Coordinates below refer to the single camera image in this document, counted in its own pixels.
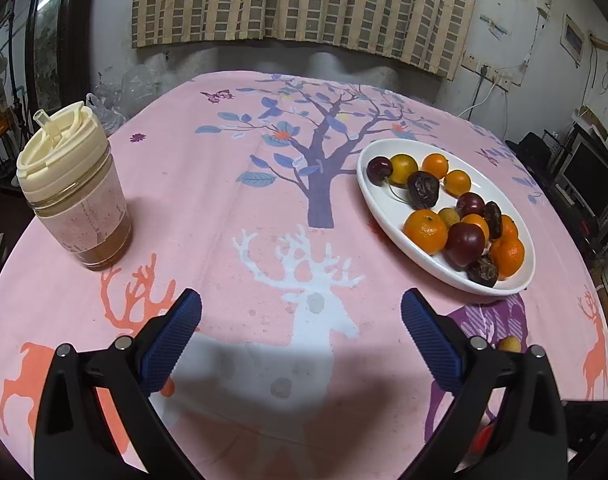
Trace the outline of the mandarin orange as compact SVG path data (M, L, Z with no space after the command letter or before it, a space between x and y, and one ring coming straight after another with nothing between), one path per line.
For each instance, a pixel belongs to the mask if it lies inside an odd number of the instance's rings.
M403 232L430 256L444 249L448 237L445 222L430 209L420 209L410 214L404 223Z
M502 238L509 240L510 238L518 238L519 231L514 222L509 216L506 214L502 215Z
M498 271L498 278L504 280L516 274L523 264L525 249L516 236L502 236L490 245L490 260Z

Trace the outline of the small red cherry tomato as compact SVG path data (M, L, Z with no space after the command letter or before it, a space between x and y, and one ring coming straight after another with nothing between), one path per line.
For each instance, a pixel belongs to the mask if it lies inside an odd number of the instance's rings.
M475 434L469 448L469 453L473 455L482 455L485 451L490 437L494 431L495 423L490 422L488 425L481 427Z

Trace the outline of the dark dried date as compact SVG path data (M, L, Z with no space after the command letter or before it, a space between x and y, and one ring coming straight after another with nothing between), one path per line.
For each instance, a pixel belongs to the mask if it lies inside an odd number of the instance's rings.
M498 281L498 267L489 255L482 255L467 266L467 276L476 284L493 288Z

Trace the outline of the dark red plum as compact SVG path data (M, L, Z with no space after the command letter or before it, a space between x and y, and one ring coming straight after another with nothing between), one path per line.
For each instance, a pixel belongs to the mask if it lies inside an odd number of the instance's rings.
M443 254L456 269L464 269L482 256L484 248L485 236L482 229L475 224L458 222L448 230Z

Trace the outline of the small yellow longan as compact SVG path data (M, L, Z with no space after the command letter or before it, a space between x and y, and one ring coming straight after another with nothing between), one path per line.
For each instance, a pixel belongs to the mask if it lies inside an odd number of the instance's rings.
M455 208L453 207L445 207L442 208L439 212L438 215L440 216L440 218L442 219L442 221L444 222L444 224L450 229L454 224L459 223L460 222L460 215L458 214L458 211L456 211Z

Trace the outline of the dark plum near right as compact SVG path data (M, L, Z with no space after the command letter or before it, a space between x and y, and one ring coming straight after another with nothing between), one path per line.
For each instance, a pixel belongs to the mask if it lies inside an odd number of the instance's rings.
M461 194L456 203L456 211L459 218L463 219L468 214L482 214L485 202L481 196L473 192Z

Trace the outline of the black tv stand with monitor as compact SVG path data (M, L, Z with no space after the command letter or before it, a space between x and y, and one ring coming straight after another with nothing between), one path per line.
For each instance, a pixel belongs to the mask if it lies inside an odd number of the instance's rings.
M542 189L584 260L592 263L608 252L608 146L577 124L555 151L547 136L530 132L507 145Z

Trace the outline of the small orange kumquat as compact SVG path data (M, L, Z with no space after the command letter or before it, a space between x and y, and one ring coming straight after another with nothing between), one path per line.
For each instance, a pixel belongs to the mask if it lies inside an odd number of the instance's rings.
M471 190L471 179L464 170L456 169L449 171L444 177L444 191L451 196L459 197Z

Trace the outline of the dark wrinkled passion fruit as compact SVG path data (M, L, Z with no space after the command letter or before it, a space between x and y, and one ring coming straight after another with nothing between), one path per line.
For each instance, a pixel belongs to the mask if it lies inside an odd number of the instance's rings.
M433 174L418 170L408 178L407 192L412 208L431 209L438 201L440 181Z

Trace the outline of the cream lid tumbler cup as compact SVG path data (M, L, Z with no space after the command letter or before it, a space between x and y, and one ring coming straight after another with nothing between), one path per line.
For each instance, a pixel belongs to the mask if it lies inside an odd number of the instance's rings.
M132 220L111 145L84 102L34 114L38 130L16 160L16 177L34 214L60 246L89 270L126 252Z

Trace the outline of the far right small mandarin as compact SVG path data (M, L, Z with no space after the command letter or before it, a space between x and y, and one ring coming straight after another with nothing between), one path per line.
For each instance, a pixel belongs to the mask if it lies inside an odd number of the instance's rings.
M432 153L423 159L421 170L442 180L449 172L448 159L440 153Z

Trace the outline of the yellow orange fruit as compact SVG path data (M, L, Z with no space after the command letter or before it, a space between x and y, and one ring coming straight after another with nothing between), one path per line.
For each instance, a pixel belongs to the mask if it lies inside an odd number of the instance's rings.
M407 154L396 154L390 158L392 174L389 181L392 185L404 188L408 179L418 171L418 164L413 157Z

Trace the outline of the pink deer print tablecloth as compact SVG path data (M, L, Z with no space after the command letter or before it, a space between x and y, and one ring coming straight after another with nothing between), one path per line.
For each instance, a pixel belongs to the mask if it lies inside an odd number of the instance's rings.
M448 151L497 185L533 244L531 285L478 298L400 252L355 176L379 139ZM543 346L565 398L608 399L586 266L484 128L372 87L230 72L168 92L111 145L134 226L122 260L86 270L33 221L0 274L0 440L23 468L57 345L102 349L186 288L203 318L153 403L211 479L396 478L449 402L400 319L408 288L469 333Z

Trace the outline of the front dark cherry with stem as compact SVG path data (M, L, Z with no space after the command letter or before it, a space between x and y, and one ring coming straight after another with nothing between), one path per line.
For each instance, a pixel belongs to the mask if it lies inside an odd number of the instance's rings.
M373 185L385 185L398 202L409 205L409 200L404 196L401 196L400 193L396 192L393 188L390 181L390 177L392 177L393 174L393 164L388 158L377 156L370 159L366 167L366 174Z

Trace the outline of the clear plastic bag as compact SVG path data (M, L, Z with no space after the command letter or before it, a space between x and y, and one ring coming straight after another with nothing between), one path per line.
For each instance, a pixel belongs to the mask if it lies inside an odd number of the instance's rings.
M100 82L86 96L86 105L99 119L106 135L112 136L159 94L155 73L145 65L137 65L124 74L119 84Z

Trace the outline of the dark framed picture cabinet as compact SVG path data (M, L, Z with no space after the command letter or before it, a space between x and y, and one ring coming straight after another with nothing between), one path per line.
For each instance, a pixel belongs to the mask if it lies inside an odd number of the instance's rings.
M28 109L53 113L91 88L92 0L31 0L25 29Z

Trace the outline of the striped beige curtain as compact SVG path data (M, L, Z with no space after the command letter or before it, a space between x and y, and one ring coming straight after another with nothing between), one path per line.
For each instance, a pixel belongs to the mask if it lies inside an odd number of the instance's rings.
M475 0L133 0L135 48L197 41L312 42L453 78Z

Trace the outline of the wall power strip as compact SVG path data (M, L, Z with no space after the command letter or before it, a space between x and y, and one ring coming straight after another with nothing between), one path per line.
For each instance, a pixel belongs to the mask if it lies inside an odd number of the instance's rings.
M474 55L464 53L460 66L469 72L476 73L483 79L490 81L496 87L508 92L512 85L512 77L505 68L497 68L493 65L479 61Z

